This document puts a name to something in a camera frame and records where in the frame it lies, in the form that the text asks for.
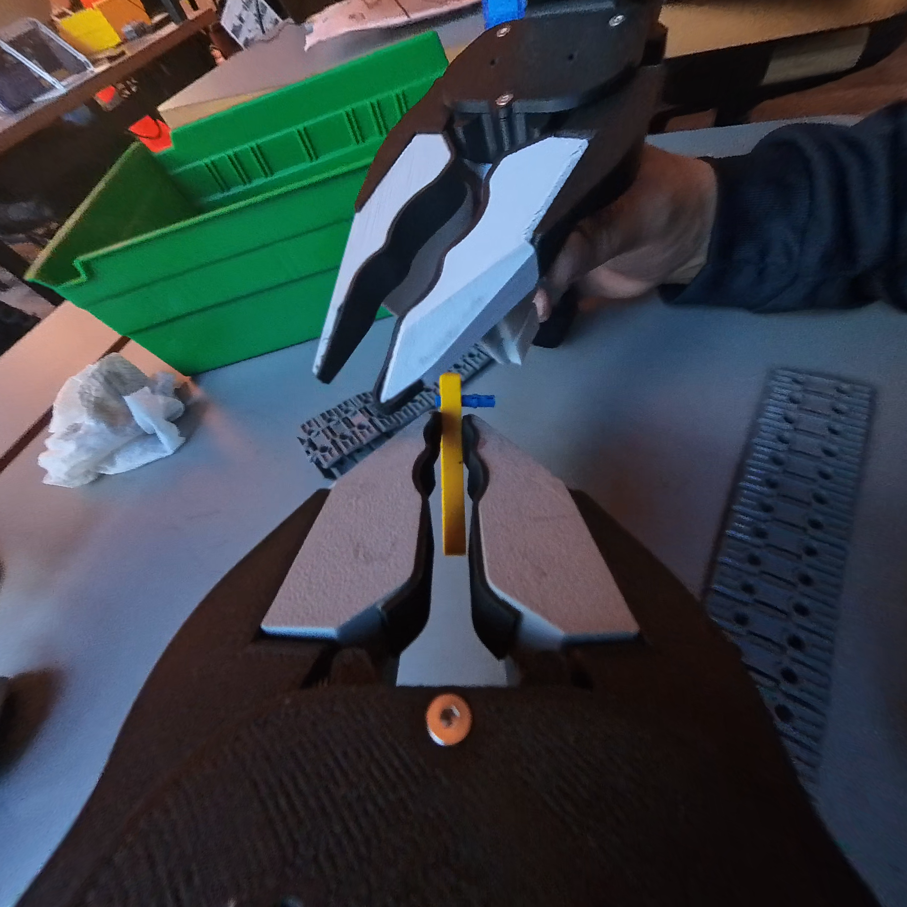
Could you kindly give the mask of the person's right hand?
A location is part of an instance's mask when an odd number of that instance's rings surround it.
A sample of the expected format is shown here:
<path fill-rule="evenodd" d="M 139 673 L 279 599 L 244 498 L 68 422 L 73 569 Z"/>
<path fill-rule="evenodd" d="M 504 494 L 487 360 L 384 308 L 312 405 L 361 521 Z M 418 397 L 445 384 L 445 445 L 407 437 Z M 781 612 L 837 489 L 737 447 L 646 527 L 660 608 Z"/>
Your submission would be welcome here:
<path fill-rule="evenodd" d="M 596 305 L 690 281 L 705 264 L 717 202 L 709 163 L 646 143 L 630 187 L 563 243 L 534 297 L 539 321 L 570 289 Z"/>

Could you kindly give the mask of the printed paper sheet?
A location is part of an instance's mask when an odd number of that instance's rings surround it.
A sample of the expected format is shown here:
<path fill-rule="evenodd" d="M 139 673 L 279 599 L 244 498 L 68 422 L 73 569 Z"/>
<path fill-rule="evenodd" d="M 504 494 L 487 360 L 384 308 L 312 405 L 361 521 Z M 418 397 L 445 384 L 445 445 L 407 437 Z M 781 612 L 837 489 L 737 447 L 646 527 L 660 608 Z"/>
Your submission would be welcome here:
<path fill-rule="evenodd" d="M 308 17 L 306 49 L 347 34 L 418 25 L 481 6 L 480 1 L 339 1 Z"/>

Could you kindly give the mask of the crumpled white tissue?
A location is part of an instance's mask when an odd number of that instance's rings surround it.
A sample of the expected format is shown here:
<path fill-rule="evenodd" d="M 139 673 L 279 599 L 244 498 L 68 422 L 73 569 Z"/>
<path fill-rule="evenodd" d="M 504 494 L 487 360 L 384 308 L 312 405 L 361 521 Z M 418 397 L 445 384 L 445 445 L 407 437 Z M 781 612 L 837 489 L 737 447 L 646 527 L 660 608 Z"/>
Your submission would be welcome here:
<path fill-rule="evenodd" d="M 170 370 L 148 376 L 109 353 L 68 378 L 51 408 L 38 457 L 43 483 L 83 487 L 175 454 L 186 441 L 186 379 Z"/>

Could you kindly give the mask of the flat grey track strip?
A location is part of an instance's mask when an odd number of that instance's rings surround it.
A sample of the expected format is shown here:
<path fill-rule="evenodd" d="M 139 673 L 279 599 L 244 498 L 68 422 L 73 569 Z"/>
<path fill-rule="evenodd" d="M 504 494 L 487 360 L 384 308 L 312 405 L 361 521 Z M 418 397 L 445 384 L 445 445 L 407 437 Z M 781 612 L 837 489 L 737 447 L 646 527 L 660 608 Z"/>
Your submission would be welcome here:
<path fill-rule="evenodd" d="M 769 373 L 703 598 L 810 798 L 818 792 L 874 403 L 867 384 L 785 368 Z"/>

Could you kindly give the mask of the clear plastic box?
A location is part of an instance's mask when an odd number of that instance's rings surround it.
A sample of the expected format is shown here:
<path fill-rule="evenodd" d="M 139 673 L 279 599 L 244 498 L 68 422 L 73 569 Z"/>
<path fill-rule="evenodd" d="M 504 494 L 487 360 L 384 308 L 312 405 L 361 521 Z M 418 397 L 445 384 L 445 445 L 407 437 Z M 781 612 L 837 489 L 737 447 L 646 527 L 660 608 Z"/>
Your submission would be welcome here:
<path fill-rule="evenodd" d="M 65 94 L 94 73 L 91 61 L 50 26 L 23 17 L 1 30 L 1 110 L 17 114 Z"/>

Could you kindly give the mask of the grey track strip right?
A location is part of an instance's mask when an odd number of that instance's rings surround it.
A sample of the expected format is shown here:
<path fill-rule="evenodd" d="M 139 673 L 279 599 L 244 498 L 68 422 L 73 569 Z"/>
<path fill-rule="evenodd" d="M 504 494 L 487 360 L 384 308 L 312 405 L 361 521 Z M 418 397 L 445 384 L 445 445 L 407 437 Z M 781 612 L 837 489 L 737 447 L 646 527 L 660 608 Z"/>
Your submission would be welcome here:
<path fill-rule="evenodd" d="M 351 471 L 387 441 L 436 409 L 438 383 L 421 382 L 403 402 L 383 408 L 371 392 L 338 402 L 300 426 L 309 463 L 328 482 Z"/>

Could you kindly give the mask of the green plastic bin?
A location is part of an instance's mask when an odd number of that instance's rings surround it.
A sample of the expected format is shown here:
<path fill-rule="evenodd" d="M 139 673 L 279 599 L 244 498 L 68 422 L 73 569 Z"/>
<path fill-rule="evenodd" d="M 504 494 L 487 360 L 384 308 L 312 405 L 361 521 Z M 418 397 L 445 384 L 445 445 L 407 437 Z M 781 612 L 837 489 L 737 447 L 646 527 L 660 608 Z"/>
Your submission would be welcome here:
<path fill-rule="evenodd" d="M 368 168 L 446 67 L 428 31 L 133 143 L 27 278 L 189 376 L 318 338 Z"/>

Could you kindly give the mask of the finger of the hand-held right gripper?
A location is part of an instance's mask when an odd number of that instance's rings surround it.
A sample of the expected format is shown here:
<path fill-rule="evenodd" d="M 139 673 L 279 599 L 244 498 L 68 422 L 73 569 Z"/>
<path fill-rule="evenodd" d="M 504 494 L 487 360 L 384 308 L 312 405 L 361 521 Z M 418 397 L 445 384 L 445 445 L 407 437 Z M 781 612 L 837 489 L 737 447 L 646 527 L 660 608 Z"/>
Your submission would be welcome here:
<path fill-rule="evenodd" d="M 318 380 L 336 378 L 381 308 L 402 317 L 425 297 L 476 205 L 476 169 L 444 135 L 416 135 L 355 213 L 314 361 Z"/>
<path fill-rule="evenodd" d="M 381 404 L 448 366 L 535 289 L 531 236 L 588 145 L 586 138 L 547 137 L 488 171 L 477 223 L 448 250 L 434 286 L 397 321 L 374 389 Z"/>

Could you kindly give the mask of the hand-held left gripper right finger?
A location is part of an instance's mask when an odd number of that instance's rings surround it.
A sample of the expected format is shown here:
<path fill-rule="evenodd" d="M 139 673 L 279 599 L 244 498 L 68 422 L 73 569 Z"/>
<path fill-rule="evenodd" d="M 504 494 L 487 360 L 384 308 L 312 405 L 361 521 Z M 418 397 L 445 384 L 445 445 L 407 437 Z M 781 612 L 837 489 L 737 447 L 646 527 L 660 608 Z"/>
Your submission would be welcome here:
<path fill-rule="evenodd" d="M 494 657 L 635 641 L 640 625 L 561 479 L 477 415 L 462 421 L 471 619 Z"/>

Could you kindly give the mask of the yellow storage bin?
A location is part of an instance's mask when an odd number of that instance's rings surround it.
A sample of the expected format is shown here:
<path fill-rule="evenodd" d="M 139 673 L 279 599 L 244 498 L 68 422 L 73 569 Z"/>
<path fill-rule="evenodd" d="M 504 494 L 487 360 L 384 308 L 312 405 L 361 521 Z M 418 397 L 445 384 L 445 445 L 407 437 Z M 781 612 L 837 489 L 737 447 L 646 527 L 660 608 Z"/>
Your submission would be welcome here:
<path fill-rule="evenodd" d="M 110 51 L 122 43 L 116 29 L 94 8 L 59 17 L 55 26 L 62 39 L 84 55 Z"/>

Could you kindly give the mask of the long yellow perforated beam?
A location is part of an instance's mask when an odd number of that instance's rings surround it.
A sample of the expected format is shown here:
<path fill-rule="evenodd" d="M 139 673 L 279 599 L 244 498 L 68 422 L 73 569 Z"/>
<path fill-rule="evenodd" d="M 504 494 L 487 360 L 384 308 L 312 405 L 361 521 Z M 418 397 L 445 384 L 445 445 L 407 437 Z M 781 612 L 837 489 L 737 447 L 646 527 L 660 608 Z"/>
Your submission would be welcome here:
<path fill-rule="evenodd" d="M 444 554 L 467 552 L 463 486 L 462 380 L 458 373 L 440 375 L 438 414 L 441 417 L 440 478 Z"/>

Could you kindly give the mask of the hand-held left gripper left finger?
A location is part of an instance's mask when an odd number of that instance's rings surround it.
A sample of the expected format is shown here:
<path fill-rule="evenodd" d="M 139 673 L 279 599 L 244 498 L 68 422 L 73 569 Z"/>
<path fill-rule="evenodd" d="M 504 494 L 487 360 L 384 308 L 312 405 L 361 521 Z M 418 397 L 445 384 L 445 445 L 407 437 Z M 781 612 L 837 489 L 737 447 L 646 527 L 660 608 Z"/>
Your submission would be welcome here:
<path fill-rule="evenodd" d="M 335 481 L 260 623 L 271 637 L 405 650 L 430 609 L 440 418 L 421 416 Z"/>

